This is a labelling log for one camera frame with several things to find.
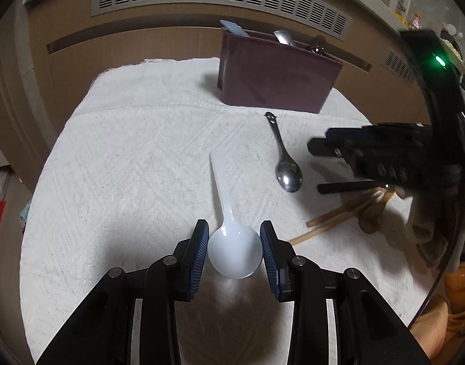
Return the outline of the small steel spoon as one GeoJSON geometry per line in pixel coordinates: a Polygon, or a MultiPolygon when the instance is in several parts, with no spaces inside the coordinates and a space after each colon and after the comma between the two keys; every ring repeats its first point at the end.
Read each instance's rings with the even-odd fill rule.
{"type": "Polygon", "coordinates": [[[268,120],[279,148],[280,159],[275,167],[276,179],[280,186],[288,193],[297,192],[303,184],[303,173],[285,148],[276,116],[271,112],[266,112],[265,117],[268,120]]]}

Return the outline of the wooden chopstick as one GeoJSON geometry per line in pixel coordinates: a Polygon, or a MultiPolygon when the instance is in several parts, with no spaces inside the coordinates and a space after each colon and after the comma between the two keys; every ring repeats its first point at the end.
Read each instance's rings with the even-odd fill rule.
{"type": "Polygon", "coordinates": [[[311,227],[317,226],[317,225],[319,225],[319,224],[321,224],[323,222],[327,222],[330,219],[333,219],[334,217],[336,217],[336,216],[338,216],[338,215],[340,215],[340,214],[342,214],[342,213],[344,213],[346,211],[351,211],[356,206],[362,205],[362,203],[367,201],[367,200],[371,200],[371,199],[376,198],[378,195],[383,194],[384,192],[385,192],[384,189],[376,188],[376,189],[372,189],[372,191],[370,191],[370,192],[367,192],[367,193],[364,193],[364,194],[358,196],[357,198],[347,200],[339,208],[335,208],[335,209],[327,212],[326,214],[323,214],[323,215],[321,215],[319,217],[316,217],[316,218],[314,218],[312,220],[307,221],[306,222],[306,227],[311,228],[311,227]]]}
{"type": "Polygon", "coordinates": [[[350,219],[351,217],[354,217],[355,214],[360,211],[361,209],[363,208],[366,208],[367,206],[371,205],[372,202],[374,202],[376,198],[374,199],[371,199],[371,200],[367,200],[365,202],[362,203],[362,205],[359,205],[359,206],[356,206],[354,209],[352,209],[351,211],[346,211],[336,217],[334,217],[333,219],[330,219],[329,221],[327,222],[323,222],[317,226],[314,226],[314,227],[311,227],[309,228],[309,231],[307,231],[306,233],[300,235],[300,236],[296,236],[294,237],[293,239],[289,240],[289,243],[292,244],[292,245],[298,245],[302,242],[305,242],[306,240],[314,237],[314,236],[317,236],[323,232],[326,232],[326,231],[329,231],[331,230],[332,228],[336,227],[337,225],[340,225],[342,222],[345,222],[346,220],[350,219]]]}

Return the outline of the wooden spoon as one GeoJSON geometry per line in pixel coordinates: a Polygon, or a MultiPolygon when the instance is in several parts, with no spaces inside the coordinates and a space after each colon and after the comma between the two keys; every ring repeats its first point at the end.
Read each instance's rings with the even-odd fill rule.
{"type": "Polygon", "coordinates": [[[366,234],[373,234],[379,230],[380,220],[383,215],[383,211],[386,208],[386,204],[391,200],[391,197],[395,194],[393,189],[389,189],[380,200],[376,200],[370,206],[368,206],[359,217],[359,227],[362,232],[366,234]]]}

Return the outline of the white plastic soup spoon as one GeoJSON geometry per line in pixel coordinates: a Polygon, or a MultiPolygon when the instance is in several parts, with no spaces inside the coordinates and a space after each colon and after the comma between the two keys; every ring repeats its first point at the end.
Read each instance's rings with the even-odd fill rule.
{"type": "Polygon", "coordinates": [[[222,224],[208,240],[208,257],[222,276],[228,279],[245,279],[256,272],[262,261],[260,236],[233,216],[226,162],[222,152],[212,151],[210,161],[222,208],[222,224]]]}

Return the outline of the orange sleeve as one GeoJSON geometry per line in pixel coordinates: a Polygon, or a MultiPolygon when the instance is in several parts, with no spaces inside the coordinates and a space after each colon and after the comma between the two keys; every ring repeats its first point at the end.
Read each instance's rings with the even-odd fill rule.
{"type": "Polygon", "coordinates": [[[465,341],[465,262],[444,285],[446,293],[434,295],[410,328],[433,364],[448,364],[465,341]]]}

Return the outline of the small grey vent grille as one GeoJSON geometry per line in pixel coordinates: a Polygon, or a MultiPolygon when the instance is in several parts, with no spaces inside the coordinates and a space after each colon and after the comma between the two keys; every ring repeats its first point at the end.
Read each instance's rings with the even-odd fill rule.
{"type": "Polygon", "coordinates": [[[402,79],[409,87],[414,84],[416,74],[406,59],[392,49],[388,49],[381,60],[384,68],[398,78],[402,79]]]}

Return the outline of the maroon plastic utensil caddy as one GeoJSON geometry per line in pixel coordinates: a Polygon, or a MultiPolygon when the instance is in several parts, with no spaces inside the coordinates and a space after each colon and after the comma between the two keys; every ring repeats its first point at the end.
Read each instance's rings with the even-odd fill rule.
{"type": "Polygon", "coordinates": [[[302,43],[281,44],[272,34],[247,34],[222,31],[220,100],[229,106],[319,113],[342,62],[313,53],[302,43]]]}

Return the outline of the steel spoon in caddy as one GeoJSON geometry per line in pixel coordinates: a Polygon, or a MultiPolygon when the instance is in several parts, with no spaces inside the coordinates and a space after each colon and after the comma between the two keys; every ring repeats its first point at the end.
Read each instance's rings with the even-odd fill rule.
{"type": "Polygon", "coordinates": [[[284,44],[284,45],[288,45],[288,46],[292,46],[292,47],[296,46],[293,37],[291,36],[291,34],[288,33],[288,31],[286,31],[286,30],[275,30],[273,32],[273,34],[274,34],[275,38],[277,39],[277,41],[280,42],[280,44],[284,44]]]}

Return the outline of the blue spatula in caddy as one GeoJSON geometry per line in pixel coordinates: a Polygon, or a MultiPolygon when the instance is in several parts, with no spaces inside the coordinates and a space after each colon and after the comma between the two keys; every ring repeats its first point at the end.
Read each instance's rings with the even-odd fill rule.
{"type": "Polygon", "coordinates": [[[220,24],[224,29],[234,34],[235,36],[249,37],[249,34],[243,30],[237,23],[226,20],[220,20],[220,24]]]}

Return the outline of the white textured towel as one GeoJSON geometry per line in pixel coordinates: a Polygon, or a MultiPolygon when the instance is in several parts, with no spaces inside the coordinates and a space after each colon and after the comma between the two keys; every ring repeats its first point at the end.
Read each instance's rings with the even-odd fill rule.
{"type": "MultiPolygon", "coordinates": [[[[336,88],[318,115],[273,110],[288,152],[303,172],[289,194],[265,109],[219,100],[219,59],[149,60],[102,73],[65,123],[38,184],[26,223],[19,295],[33,359],[114,266],[143,269],[190,236],[198,219],[214,232],[222,213],[209,153],[225,158],[234,217],[258,231],[271,220],[283,240],[341,205],[317,183],[353,180],[341,159],[314,158],[311,137],[331,127],[369,124],[336,88]]],[[[323,269],[359,269],[408,325],[435,277],[404,236],[411,199],[393,196],[381,231],[364,234],[356,217],[296,245],[323,269]]],[[[279,304],[262,265],[226,279],[208,259],[200,290],[177,304],[183,364],[285,364],[293,304],[279,304]]]]}

